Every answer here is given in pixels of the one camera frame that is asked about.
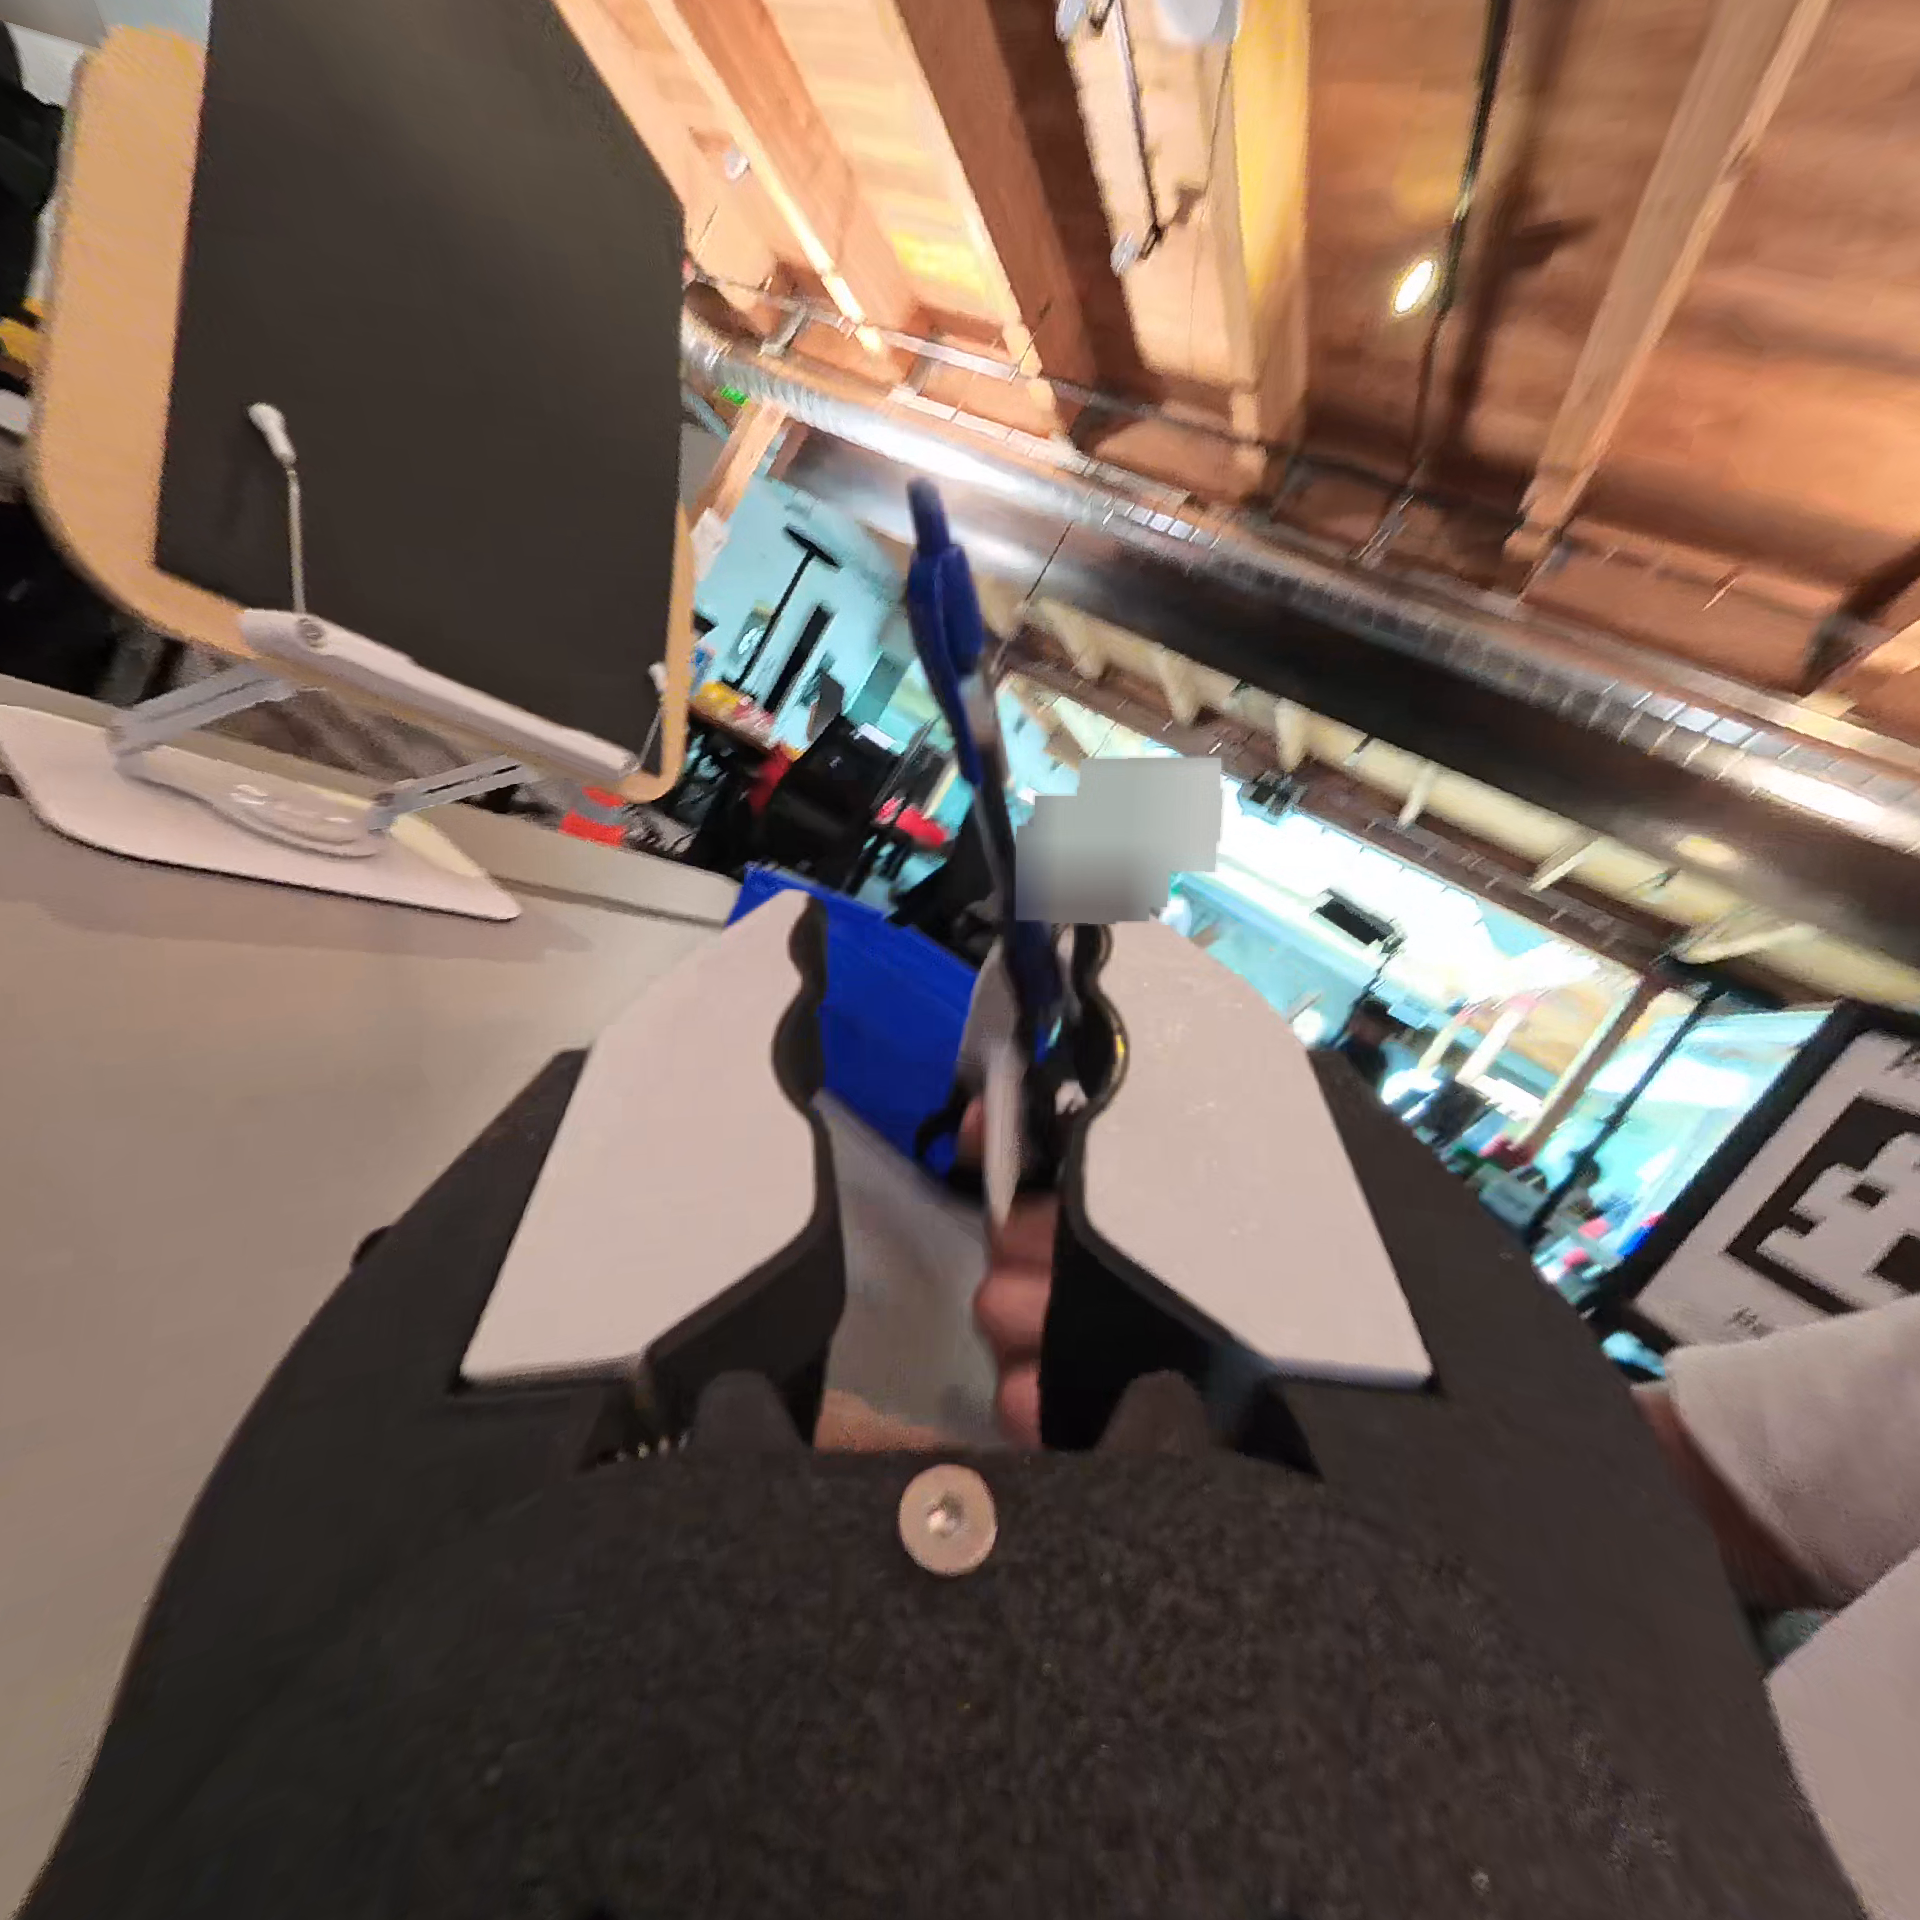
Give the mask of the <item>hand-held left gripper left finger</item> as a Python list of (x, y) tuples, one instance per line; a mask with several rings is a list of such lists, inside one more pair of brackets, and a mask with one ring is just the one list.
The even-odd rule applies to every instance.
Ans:
[(589, 1044), (465, 1386), (804, 1376), (845, 1306), (815, 1111), (824, 905), (780, 891), (648, 983)]

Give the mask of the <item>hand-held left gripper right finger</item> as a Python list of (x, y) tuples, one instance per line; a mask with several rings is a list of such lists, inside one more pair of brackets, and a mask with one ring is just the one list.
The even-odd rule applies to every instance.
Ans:
[(1432, 1360), (1309, 1049), (1161, 924), (1071, 932), (1041, 1443), (1095, 1444), (1173, 1374), (1233, 1444), (1285, 1384), (1416, 1395)]

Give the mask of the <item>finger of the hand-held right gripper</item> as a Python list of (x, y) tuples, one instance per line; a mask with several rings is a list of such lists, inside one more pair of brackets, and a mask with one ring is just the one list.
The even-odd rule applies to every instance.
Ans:
[(956, 1089), (976, 1114), (976, 1168), (989, 1233), (1000, 1235), (1022, 1193), (1059, 1183), (1059, 1008), (1025, 1012), (1004, 960), (976, 976)]

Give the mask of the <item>blue plastic bin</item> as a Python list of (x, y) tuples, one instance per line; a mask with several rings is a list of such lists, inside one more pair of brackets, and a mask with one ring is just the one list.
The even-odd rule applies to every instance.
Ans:
[(915, 1160), (921, 1126), (949, 1097), (976, 976), (875, 905), (772, 866), (744, 872), (729, 924), (783, 891), (823, 900), (823, 1091)]

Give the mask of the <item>blue pen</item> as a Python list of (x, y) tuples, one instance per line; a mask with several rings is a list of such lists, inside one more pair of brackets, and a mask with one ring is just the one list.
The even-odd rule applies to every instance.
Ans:
[(987, 678), (987, 626), (964, 548), (952, 539), (939, 489), (923, 475), (904, 486), (911, 560), (908, 625), (928, 689), (944, 713), (956, 767), (968, 784), (999, 946), (1014, 990), (1023, 1058), (1039, 1066), (1060, 1038), (1064, 986), (1053, 936), (1017, 908), (1017, 827), (1011, 812), (996, 692)]

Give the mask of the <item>person's right hand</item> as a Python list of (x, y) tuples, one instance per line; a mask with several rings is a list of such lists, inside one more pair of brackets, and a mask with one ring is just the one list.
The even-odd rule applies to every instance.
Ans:
[(1055, 1230), (1055, 1193), (1019, 1196), (989, 1227), (987, 1271), (974, 1296), (976, 1331), (995, 1368), (999, 1431), (1017, 1450), (1039, 1448), (1039, 1353)]

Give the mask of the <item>black white fiducial sign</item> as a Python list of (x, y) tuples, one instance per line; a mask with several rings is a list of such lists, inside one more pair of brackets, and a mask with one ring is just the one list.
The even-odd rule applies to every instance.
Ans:
[(1619, 1271), (1654, 1352), (1811, 1329), (1918, 1290), (1918, 1028), (1843, 1006)]

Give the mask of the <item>black board with wooden frame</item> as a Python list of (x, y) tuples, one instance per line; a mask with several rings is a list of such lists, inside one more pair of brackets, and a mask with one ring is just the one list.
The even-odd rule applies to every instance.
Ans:
[(609, 751), (685, 753), (681, 202), (582, 4), (230, 3), (109, 31), (63, 108), (28, 487), (149, 630), (285, 608)]

